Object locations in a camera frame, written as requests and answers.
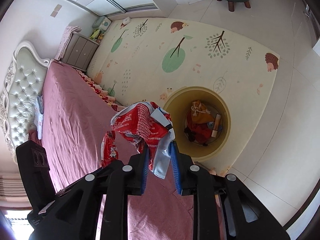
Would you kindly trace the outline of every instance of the bed headboard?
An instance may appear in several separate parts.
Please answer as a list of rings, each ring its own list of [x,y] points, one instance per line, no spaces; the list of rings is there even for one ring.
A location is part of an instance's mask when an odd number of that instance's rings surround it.
[[[15,163],[15,148],[26,141],[28,130],[36,129],[34,106],[42,93],[49,63],[50,59],[41,59],[29,41],[23,41],[13,53],[4,79],[0,126]]]

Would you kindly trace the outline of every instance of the curtain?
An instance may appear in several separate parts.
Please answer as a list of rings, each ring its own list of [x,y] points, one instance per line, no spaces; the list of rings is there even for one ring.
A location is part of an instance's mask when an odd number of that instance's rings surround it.
[[[18,173],[0,173],[0,209],[29,209],[31,204]]]

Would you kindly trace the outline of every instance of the nightstand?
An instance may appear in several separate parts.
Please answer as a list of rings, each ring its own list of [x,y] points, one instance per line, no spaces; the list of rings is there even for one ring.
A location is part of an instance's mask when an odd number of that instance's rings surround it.
[[[99,44],[95,41],[92,41],[77,32],[73,32],[66,53],[60,61],[71,65],[73,68],[86,72],[98,46]]]

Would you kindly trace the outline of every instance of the red packaging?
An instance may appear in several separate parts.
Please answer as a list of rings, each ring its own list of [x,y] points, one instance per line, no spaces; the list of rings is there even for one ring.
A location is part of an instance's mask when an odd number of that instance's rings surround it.
[[[118,150],[116,147],[116,132],[108,131],[101,143],[101,165],[108,166],[114,160],[118,160]]]

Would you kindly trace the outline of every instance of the pillow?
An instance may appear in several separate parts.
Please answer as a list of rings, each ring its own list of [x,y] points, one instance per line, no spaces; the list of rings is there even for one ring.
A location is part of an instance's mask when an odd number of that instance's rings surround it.
[[[38,139],[42,139],[42,126],[44,119],[43,97],[38,96],[35,104],[35,125],[38,131]]]

